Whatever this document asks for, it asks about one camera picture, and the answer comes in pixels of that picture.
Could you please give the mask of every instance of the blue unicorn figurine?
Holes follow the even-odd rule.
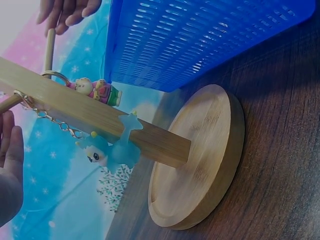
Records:
[[[119,116],[124,126],[123,133],[118,141],[113,145],[109,143],[95,131],[86,138],[77,141],[75,144],[84,150],[87,158],[92,163],[98,163],[102,167],[107,167],[111,174],[116,173],[121,164],[125,164],[132,169],[139,161],[140,149],[129,141],[132,130],[141,130],[143,125],[139,122],[137,112],[129,115]]]

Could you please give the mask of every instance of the metal chain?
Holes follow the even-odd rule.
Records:
[[[38,118],[40,118],[40,119],[49,119],[51,122],[53,122],[55,124],[58,124],[62,131],[70,132],[71,136],[76,138],[76,139],[81,139],[83,137],[82,131],[74,129],[74,128],[71,128],[68,123],[66,123],[64,121],[59,121],[59,120],[53,118],[52,116],[50,116],[48,114],[48,112],[46,110],[38,109],[35,106],[35,104],[33,103],[32,99],[29,96],[27,96],[26,94],[24,94],[24,93],[22,93],[22,92],[20,92],[18,90],[15,90],[14,94],[18,95],[19,97],[21,97],[22,98],[22,103],[21,104],[25,108],[32,109],[37,114]]]

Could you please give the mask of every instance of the dark wooden surface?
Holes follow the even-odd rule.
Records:
[[[164,229],[149,216],[153,163],[143,159],[134,169],[107,239],[320,239],[319,36],[318,8],[307,22],[166,95],[155,118],[164,128],[183,102],[205,85],[219,84],[238,97],[246,136],[234,181],[205,221],[185,231]]]

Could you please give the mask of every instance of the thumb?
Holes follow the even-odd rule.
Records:
[[[42,24],[50,15],[54,8],[55,0],[40,0],[39,15],[36,24]]]
[[[18,181],[23,183],[24,138],[22,129],[14,126],[11,133],[10,146],[5,155],[3,168],[12,173]]]

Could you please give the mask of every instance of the blue plastic basket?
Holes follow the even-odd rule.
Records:
[[[112,0],[104,74],[171,92],[315,8],[315,0]]]

